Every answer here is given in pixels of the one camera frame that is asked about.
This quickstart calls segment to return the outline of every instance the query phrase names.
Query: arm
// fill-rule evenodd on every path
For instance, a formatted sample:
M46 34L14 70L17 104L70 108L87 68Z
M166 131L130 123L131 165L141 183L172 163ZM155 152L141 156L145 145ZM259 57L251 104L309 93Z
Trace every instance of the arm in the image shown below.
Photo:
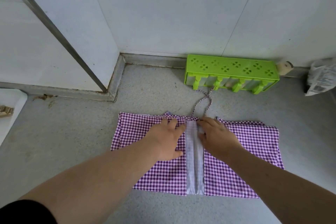
M176 124L163 119L142 140L65 170L20 199L43 204L58 224L101 223L157 161L182 156L175 148L186 127Z
M198 122L204 148L225 162L259 195L282 223L336 223L336 195L245 150L219 121Z

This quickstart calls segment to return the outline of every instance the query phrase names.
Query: white plastic bag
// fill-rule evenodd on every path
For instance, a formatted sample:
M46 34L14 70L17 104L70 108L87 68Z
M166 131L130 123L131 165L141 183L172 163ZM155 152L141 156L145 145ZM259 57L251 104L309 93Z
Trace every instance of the white plastic bag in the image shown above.
M306 96L312 96L331 90L336 86L336 58L320 59L310 67Z

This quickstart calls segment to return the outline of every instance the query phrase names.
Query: green spice rack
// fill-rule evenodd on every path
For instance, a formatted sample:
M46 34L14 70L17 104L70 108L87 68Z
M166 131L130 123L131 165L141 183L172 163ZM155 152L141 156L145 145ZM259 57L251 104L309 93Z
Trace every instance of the green spice rack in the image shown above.
M236 59L189 54L184 83L197 90L199 86L250 90L253 94L269 89L279 81L273 61Z

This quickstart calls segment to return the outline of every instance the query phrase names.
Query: gray floor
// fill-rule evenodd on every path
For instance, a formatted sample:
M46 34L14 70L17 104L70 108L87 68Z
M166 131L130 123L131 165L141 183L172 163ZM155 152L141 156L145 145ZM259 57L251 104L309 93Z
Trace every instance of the gray floor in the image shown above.
M0 207L57 173L109 149L118 112L190 114L202 97L184 71L128 65L116 103L29 96L0 147ZM206 101L196 115L204 111ZM220 89L209 116L260 120L280 130L285 168L336 192L336 105L329 93L304 97L298 79L282 78L259 95ZM107 223L278 223L261 200L179 197L132 191Z

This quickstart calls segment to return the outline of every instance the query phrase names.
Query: purple gingham cloth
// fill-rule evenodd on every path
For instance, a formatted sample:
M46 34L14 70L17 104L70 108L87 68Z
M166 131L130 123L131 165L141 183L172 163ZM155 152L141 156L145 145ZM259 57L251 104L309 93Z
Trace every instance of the purple gingham cloth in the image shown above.
M170 121L177 119L177 125L184 123L185 116L172 115L170 112L163 116ZM142 139L151 126L160 123L162 116L145 116L132 113L119 113L119 120L112 141L111 150L125 147ZM170 161L158 161L134 185L134 189L167 192L176 195L186 195L186 145L184 133L178 139L176 150L183 151L184 155Z
M279 151L279 131L276 127L265 126L261 122L231 122L216 118L239 139L241 145L257 157L284 169ZM204 151L204 194L207 196L227 196L258 198L227 164Z

